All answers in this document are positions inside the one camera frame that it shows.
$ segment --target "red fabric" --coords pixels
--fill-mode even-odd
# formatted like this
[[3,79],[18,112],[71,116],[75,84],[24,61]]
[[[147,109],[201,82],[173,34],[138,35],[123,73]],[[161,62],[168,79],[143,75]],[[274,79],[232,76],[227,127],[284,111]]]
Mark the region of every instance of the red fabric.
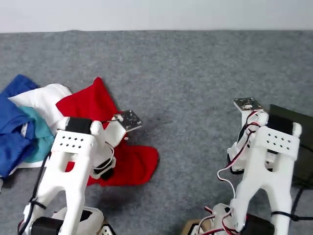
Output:
[[[110,120],[118,113],[100,77],[96,78],[90,87],[63,98],[56,106],[65,117]],[[116,166],[113,176],[108,180],[89,177],[88,185],[95,183],[101,186],[139,185],[149,181],[158,163],[158,152],[155,148],[129,146],[122,140],[114,150]],[[67,171],[73,166],[74,163],[69,163]]]

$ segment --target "green fabric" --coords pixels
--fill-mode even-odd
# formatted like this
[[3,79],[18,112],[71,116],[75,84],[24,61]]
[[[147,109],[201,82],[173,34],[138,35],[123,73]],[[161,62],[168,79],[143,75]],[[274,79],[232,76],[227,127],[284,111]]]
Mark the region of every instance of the green fabric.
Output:
[[51,150],[54,136],[45,120],[34,108],[26,106],[20,106],[19,108],[33,119],[35,123],[35,138],[33,142],[35,150],[24,160],[24,162],[35,163],[42,161]]

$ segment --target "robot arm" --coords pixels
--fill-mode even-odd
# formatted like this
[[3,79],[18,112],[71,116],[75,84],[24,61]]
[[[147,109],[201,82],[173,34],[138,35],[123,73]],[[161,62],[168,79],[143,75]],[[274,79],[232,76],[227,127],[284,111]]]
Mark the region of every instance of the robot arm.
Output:
[[[125,133],[142,125],[133,111],[119,115],[122,118],[115,121],[113,117],[109,130],[104,130],[100,121],[70,117],[62,120],[63,130],[57,132],[49,163],[38,190],[35,191],[35,197],[25,207],[19,235],[24,231],[27,235],[105,234],[98,233],[103,228],[102,212],[84,207],[85,189],[90,174],[99,177],[115,166],[113,147],[119,144]],[[65,172],[69,161],[75,162],[74,167],[70,172]],[[94,166],[99,164],[105,165],[97,167],[96,169],[101,169],[95,174]],[[63,190],[66,193],[67,208],[54,214],[52,218],[43,217],[46,206]]]
[[[262,233],[255,231],[255,229],[252,233],[249,233],[246,223],[247,209],[251,198],[262,188],[267,192],[272,212],[276,211],[286,214],[291,212],[291,179],[294,162],[298,155],[299,136],[302,132],[301,125],[288,123],[291,131],[282,131],[280,128],[275,128],[272,120],[275,119],[276,123],[285,120],[278,120],[268,115],[261,109],[258,103],[258,105],[251,107],[249,103],[252,100],[253,103],[256,103],[254,99],[244,98],[236,100],[235,106],[242,111],[243,128],[237,142],[227,150],[227,153],[230,158],[229,161],[235,161],[233,166],[244,170],[244,175],[243,180],[237,187],[235,198],[231,200],[230,206],[218,204],[213,208],[215,218],[212,220],[212,228],[216,230],[227,226],[233,229],[233,232],[220,232],[225,235],[236,234],[235,232],[241,232],[241,234],[245,235],[287,235],[290,218],[283,214],[274,214],[272,216],[272,224],[259,218],[262,220],[261,223],[268,222],[270,224],[269,227],[273,226],[272,233],[269,233],[269,231]],[[259,108],[259,110],[255,112],[250,110],[250,108]],[[250,123],[256,123],[257,125],[253,125],[250,128]]]

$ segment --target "black panel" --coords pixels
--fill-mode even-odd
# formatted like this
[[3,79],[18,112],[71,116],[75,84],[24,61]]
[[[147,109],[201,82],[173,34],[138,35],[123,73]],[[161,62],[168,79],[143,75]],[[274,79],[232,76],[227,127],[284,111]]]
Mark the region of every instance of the black panel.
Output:
[[269,114],[267,127],[292,135],[293,121],[284,117]]
[[257,216],[248,214],[246,225],[241,235],[274,235],[275,227],[269,221]]
[[57,235],[62,224],[63,220],[40,217],[33,223],[31,235]]
[[82,222],[82,221],[88,219],[91,215],[92,215],[91,211],[83,210],[83,213],[82,213],[82,216],[80,217],[80,221],[79,222]]
[[78,132],[90,135],[91,119],[71,117],[65,128],[66,131]]

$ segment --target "gray carpet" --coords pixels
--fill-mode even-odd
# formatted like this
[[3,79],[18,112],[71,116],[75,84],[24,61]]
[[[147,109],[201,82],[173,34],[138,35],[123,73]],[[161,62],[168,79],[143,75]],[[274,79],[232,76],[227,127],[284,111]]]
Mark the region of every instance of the gray carpet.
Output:
[[[179,235],[206,214],[203,205],[228,203],[231,189],[216,179],[235,141],[235,97],[253,96],[313,115],[313,32],[150,31],[0,35],[0,89],[18,73],[41,86],[73,92],[101,76],[121,110],[145,122],[130,143],[159,150],[151,181],[137,187],[91,186],[86,205],[100,208],[118,235]],[[37,169],[19,170],[0,195],[0,234],[16,234]],[[225,174],[235,184],[241,176]],[[292,189],[294,198],[296,189]],[[48,211],[65,205],[64,195]],[[313,215],[313,193],[297,213]],[[249,206],[269,219],[263,191]],[[312,234],[313,222],[293,222],[290,234]]]

